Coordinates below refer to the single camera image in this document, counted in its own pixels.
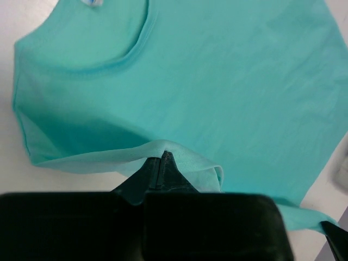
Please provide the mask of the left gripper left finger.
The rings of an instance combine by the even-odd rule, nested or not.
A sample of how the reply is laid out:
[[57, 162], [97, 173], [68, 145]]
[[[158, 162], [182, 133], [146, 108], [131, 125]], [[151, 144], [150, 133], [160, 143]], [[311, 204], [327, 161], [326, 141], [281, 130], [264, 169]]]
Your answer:
[[1, 260], [142, 260], [141, 204], [159, 164], [113, 191], [1, 195]]

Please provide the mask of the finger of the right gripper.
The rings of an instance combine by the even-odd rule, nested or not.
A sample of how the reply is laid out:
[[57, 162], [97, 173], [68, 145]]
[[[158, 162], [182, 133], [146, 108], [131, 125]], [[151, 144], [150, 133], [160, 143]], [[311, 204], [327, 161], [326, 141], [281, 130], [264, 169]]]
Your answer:
[[324, 231], [326, 235], [327, 242], [333, 253], [335, 261], [347, 261], [348, 260], [347, 231], [328, 221], [320, 222], [320, 224], [321, 224], [322, 230]]

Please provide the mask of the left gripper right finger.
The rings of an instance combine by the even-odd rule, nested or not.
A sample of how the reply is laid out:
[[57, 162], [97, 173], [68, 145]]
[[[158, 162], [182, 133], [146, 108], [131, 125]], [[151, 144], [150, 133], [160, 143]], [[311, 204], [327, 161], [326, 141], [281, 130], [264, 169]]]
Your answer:
[[198, 192], [165, 152], [143, 202], [144, 260], [293, 260], [275, 202], [260, 194]]

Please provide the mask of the teal t-shirt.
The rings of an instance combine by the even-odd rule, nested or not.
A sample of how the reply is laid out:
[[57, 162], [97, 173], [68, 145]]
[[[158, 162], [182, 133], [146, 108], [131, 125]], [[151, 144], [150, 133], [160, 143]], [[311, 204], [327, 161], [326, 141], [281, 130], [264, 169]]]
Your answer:
[[272, 197], [288, 230], [347, 132], [347, 47], [324, 1], [59, 1], [15, 43], [33, 165], [132, 175], [171, 152], [199, 191]]

